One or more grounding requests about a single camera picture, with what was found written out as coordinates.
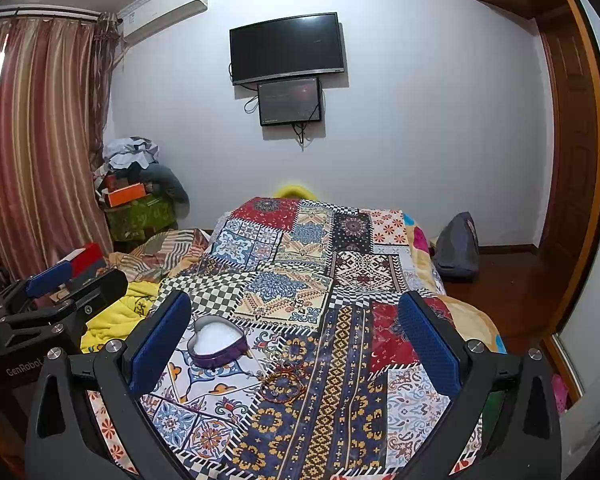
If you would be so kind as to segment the yellow cartoon towel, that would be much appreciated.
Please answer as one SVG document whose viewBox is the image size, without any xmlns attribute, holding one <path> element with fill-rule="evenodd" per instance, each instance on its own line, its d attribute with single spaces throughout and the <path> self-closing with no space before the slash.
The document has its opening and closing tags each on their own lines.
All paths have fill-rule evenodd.
<svg viewBox="0 0 600 480">
<path fill-rule="evenodd" d="M 83 353 L 95 353 L 111 339 L 125 340 L 149 313 L 157 299 L 159 285 L 146 281 L 128 284 L 125 294 L 86 323 L 81 338 Z"/>
</svg>

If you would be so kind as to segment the striped red curtain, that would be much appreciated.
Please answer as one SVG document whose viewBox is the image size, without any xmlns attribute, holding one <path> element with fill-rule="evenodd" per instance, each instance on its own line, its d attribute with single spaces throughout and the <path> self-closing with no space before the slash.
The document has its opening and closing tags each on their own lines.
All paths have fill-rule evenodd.
<svg viewBox="0 0 600 480">
<path fill-rule="evenodd" d="M 0 267 L 26 278 L 89 242 L 112 248 L 94 189 L 114 21 L 0 21 Z"/>
</svg>

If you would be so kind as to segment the pile of grey clothes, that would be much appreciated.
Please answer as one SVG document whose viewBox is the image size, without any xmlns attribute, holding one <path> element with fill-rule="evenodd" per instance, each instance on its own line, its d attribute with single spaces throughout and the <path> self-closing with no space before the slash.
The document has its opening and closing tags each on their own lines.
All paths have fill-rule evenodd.
<svg viewBox="0 0 600 480">
<path fill-rule="evenodd" d="M 188 194 L 178 177 L 159 162 L 159 147 L 153 140 L 128 136 L 108 142 L 102 150 L 102 164 L 93 171 L 97 191 L 104 188 L 109 176 L 125 179 L 129 184 L 156 184 L 172 202 L 189 204 Z"/>
</svg>

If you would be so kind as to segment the small wall monitor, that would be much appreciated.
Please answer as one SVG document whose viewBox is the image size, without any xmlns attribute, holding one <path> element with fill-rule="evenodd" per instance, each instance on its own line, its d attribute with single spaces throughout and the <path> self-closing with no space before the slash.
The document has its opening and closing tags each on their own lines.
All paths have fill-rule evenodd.
<svg viewBox="0 0 600 480">
<path fill-rule="evenodd" d="M 274 127 L 322 120 L 322 87 L 317 77 L 258 84 L 259 120 Z"/>
</svg>

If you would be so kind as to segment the dark grey backpack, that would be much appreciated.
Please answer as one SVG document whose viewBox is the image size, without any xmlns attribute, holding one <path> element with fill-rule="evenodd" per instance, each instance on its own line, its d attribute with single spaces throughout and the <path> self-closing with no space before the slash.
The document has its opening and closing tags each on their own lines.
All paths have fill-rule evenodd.
<svg viewBox="0 0 600 480">
<path fill-rule="evenodd" d="M 470 281 L 479 273 L 479 256 L 474 219 L 460 212 L 438 236 L 432 262 L 442 278 Z"/>
</svg>

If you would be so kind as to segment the red white box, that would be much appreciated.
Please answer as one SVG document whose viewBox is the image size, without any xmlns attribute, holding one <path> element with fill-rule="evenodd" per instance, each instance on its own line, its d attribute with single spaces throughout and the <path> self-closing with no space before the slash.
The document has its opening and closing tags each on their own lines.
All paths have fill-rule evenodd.
<svg viewBox="0 0 600 480">
<path fill-rule="evenodd" d="M 64 269 L 69 278 L 78 278 L 85 272 L 104 265 L 102 248 L 95 242 L 86 243 L 61 258 L 57 265 Z"/>
</svg>

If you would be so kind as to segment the green patterned storage box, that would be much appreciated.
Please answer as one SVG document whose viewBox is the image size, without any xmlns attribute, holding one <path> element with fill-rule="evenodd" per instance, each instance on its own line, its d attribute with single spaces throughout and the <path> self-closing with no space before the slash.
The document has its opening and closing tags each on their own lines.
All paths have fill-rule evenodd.
<svg viewBox="0 0 600 480">
<path fill-rule="evenodd" d="M 117 243 L 144 242 L 148 237 L 178 225 L 172 202 L 146 195 L 104 210 L 111 239 Z"/>
</svg>

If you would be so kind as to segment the heart-shaped purple jewelry tin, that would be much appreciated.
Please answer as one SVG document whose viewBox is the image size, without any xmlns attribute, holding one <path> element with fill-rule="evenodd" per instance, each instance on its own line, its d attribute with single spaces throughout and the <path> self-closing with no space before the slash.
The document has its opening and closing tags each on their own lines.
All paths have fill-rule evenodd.
<svg viewBox="0 0 600 480">
<path fill-rule="evenodd" d="M 196 367 L 214 370 L 238 360 L 249 350 L 246 334 L 219 315 L 204 315 L 194 321 L 187 352 Z"/>
</svg>

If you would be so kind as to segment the patchwork patterned bedspread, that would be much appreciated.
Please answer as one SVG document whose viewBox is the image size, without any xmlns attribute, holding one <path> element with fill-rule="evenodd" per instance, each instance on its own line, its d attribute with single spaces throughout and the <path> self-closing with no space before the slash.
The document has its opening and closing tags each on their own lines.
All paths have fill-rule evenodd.
<svg viewBox="0 0 600 480">
<path fill-rule="evenodd" d="M 391 478 L 450 402 L 404 336 L 404 292 L 504 351 L 490 318 L 445 292 L 399 209 L 255 197 L 220 218 L 197 263 L 157 284 L 148 315 L 185 292 L 193 324 L 222 316 L 249 344 L 204 370 L 180 342 L 140 400 L 196 479 Z"/>
</svg>

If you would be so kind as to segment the brown wooden wardrobe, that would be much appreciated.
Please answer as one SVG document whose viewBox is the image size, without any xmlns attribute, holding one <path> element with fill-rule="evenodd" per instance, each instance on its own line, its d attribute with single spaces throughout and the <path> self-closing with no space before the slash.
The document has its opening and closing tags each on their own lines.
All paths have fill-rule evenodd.
<svg viewBox="0 0 600 480">
<path fill-rule="evenodd" d="M 579 0 L 478 0 L 535 21 L 550 77 L 553 165 L 539 258 L 528 292 L 530 330 L 550 336 L 569 318 L 600 244 L 600 49 Z"/>
</svg>

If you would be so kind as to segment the yellow round object behind bed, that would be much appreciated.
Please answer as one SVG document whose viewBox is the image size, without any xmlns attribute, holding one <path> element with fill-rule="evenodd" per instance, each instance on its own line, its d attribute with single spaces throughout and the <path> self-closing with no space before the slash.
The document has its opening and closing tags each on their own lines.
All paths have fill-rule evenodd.
<svg viewBox="0 0 600 480">
<path fill-rule="evenodd" d="M 316 195 L 302 185 L 288 184 L 275 191 L 276 198 L 293 198 L 294 200 L 316 200 Z"/>
</svg>

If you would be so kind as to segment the white air conditioner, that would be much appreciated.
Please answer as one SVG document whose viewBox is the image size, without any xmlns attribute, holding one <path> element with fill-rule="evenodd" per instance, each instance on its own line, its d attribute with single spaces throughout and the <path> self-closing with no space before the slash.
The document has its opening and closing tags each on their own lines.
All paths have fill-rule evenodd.
<svg viewBox="0 0 600 480">
<path fill-rule="evenodd" d="M 120 14 L 122 39 L 134 46 L 208 10 L 208 0 L 137 0 Z"/>
</svg>

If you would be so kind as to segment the orange box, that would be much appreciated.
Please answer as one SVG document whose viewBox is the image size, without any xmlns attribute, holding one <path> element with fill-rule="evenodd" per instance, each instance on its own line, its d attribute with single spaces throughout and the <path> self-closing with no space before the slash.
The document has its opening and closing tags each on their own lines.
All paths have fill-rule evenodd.
<svg viewBox="0 0 600 480">
<path fill-rule="evenodd" d="M 109 192 L 107 194 L 107 204 L 111 208 L 119 207 L 145 196 L 145 185 L 143 183 L 135 183 Z"/>
</svg>

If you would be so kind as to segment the striped brown blanket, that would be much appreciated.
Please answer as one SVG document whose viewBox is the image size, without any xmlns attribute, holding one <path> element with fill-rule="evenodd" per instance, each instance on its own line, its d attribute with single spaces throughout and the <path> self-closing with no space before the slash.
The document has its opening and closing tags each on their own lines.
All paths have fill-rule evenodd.
<svg viewBox="0 0 600 480">
<path fill-rule="evenodd" d="M 106 266 L 120 270 L 129 283 L 160 283 L 197 263 L 208 249 L 210 235 L 200 229 L 170 230 L 152 236 L 132 252 L 112 252 Z"/>
</svg>

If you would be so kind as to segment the large wall television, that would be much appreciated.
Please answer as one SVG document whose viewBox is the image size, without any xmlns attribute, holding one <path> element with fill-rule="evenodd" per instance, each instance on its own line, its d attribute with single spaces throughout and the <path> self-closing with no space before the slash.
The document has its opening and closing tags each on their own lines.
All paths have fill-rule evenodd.
<svg viewBox="0 0 600 480">
<path fill-rule="evenodd" d="M 338 14 L 276 18 L 230 30 L 233 84 L 346 69 Z"/>
</svg>

